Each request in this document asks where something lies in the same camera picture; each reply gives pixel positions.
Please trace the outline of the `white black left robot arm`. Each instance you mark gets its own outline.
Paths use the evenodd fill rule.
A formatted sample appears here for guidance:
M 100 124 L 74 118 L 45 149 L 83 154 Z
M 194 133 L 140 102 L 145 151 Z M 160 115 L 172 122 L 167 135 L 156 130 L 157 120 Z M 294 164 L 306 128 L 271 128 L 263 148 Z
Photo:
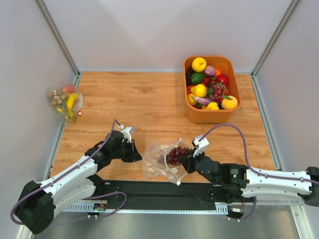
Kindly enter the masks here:
M 104 181 L 97 175 L 101 169 L 114 159 L 125 163 L 142 159 L 132 139 L 134 131 L 132 126 L 113 130 L 59 174 L 42 182 L 28 182 L 11 210 L 11 220 L 36 235 L 69 206 L 80 200 L 101 198 Z

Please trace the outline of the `dark purple fake grapes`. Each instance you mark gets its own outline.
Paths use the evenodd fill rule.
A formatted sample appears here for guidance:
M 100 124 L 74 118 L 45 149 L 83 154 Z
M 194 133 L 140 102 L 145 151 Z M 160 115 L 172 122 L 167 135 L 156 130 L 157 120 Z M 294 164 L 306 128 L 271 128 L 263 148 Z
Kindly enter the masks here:
M 183 156 L 186 156 L 190 151 L 188 147 L 174 147 L 167 155 L 166 155 L 166 163 L 168 165 L 180 165 L 179 159 Z

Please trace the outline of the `orange yellow fake peach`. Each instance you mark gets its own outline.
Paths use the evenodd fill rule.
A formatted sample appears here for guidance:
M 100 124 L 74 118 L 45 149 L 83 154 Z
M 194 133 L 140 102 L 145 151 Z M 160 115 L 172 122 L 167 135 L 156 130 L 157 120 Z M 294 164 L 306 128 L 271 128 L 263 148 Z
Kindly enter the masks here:
M 221 107 L 224 110 L 233 110 L 238 107 L 238 100 L 234 96 L 223 96 Z

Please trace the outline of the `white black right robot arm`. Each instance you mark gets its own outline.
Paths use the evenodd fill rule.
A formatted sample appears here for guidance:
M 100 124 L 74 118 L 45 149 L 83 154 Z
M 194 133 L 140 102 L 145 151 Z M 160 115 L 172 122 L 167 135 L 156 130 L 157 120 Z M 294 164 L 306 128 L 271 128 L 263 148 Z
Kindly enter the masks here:
M 198 172 L 211 183 L 209 198 L 214 202 L 233 203 L 258 197 L 278 200 L 300 197 L 308 206 L 319 205 L 319 170 L 283 172 L 262 170 L 235 163 L 213 161 L 204 153 L 192 150 L 177 153 L 180 164 L 188 174 Z

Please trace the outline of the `small yellow fake lemon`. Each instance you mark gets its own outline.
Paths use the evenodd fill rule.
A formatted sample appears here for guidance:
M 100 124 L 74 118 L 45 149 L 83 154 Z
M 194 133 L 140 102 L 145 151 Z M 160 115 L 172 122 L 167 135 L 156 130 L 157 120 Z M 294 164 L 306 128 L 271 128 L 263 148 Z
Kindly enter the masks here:
M 218 103 L 217 102 L 210 102 L 206 108 L 206 110 L 210 110 L 210 111 L 218 111 L 220 110 Z

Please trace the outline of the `clear polka dot zip bag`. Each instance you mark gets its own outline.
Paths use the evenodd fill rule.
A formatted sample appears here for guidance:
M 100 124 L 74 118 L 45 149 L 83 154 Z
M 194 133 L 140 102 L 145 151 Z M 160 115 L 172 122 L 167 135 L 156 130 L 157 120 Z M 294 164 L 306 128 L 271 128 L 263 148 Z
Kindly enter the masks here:
M 157 141 L 150 142 L 144 153 L 142 154 L 142 172 L 146 178 L 155 178 L 157 176 L 163 176 L 170 183 L 177 186 L 181 184 L 182 178 L 186 175 L 186 171 L 183 166 L 180 165 L 168 165 L 166 163 L 166 155 L 174 147 L 188 147 L 181 138 L 178 140 L 160 144 Z

